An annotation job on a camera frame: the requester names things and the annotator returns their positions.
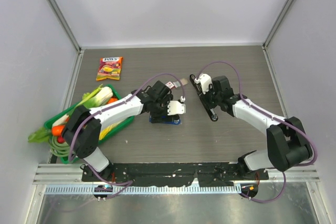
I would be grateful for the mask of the blue stapler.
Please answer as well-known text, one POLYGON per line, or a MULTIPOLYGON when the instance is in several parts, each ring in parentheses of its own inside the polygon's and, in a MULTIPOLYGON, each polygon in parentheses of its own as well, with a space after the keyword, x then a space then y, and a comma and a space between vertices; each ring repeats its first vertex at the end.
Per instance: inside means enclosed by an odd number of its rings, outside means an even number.
POLYGON ((149 122, 152 124, 179 125, 181 123, 181 119, 179 115, 150 115, 149 122))

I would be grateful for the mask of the black stapler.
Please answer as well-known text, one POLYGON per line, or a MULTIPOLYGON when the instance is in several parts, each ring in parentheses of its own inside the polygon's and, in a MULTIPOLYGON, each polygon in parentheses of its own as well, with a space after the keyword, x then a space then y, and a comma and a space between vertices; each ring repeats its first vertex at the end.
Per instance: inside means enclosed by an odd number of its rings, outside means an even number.
POLYGON ((195 88, 196 93, 199 97, 199 100, 201 101, 207 115, 209 116, 211 121, 216 122, 218 120, 218 116, 217 116, 216 112, 214 111, 214 109, 211 108, 210 103, 208 101, 206 101, 206 95, 203 94, 203 91, 201 89, 201 85, 196 84, 196 82, 195 82, 196 77, 193 74, 191 74, 189 79, 190 79, 190 82, 191 82, 192 86, 195 88))

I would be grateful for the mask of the red white staple box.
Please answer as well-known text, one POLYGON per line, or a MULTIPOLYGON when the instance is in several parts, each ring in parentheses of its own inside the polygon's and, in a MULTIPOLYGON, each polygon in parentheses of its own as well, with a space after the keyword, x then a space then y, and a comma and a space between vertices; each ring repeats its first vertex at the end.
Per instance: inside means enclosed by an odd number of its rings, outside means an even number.
POLYGON ((165 85, 166 85, 168 88, 170 88, 170 89, 175 88, 175 85, 174 85, 174 83, 172 83, 172 82, 168 82, 168 83, 166 83, 165 85))

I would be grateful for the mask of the silver staple strips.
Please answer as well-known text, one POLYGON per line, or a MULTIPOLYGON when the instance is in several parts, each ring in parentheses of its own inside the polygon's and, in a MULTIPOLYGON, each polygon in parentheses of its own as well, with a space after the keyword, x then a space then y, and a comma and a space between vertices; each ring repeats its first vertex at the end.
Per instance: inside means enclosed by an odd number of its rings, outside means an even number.
POLYGON ((179 81, 175 81, 173 82, 175 88, 179 88, 179 87, 182 87, 184 85, 187 85, 188 84, 188 80, 183 78, 183 79, 180 79, 179 81))

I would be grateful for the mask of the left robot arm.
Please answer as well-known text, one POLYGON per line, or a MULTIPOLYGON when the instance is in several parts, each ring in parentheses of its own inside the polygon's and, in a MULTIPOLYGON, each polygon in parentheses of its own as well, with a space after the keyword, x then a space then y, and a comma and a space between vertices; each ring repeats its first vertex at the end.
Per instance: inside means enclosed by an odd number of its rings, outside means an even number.
POLYGON ((70 156, 84 159, 98 180, 107 181, 113 164, 98 147, 99 136, 109 126, 143 113, 150 115, 151 123, 179 124, 178 114, 171 112, 174 103, 172 91, 161 81, 145 89, 134 90, 126 97, 96 108, 76 107, 61 132, 70 146, 70 156))

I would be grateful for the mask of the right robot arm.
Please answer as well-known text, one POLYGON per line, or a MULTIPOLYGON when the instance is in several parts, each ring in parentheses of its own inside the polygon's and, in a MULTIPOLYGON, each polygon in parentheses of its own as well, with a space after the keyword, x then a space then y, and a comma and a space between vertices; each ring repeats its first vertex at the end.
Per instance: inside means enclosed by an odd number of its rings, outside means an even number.
POLYGON ((223 112, 245 121, 266 136, 265 150, 252 151, 238 158, 237 173, 242 179, 250 179, 257 170, 264 168, 284 172, 313 156, 313 149, 298 118, 287 119, 271 114, 246 96, 234 93, 226 76, 211 78, 202 74, 194 80, 194 87, 213 122, 218 120, 214 109, 220 107, 223 112))

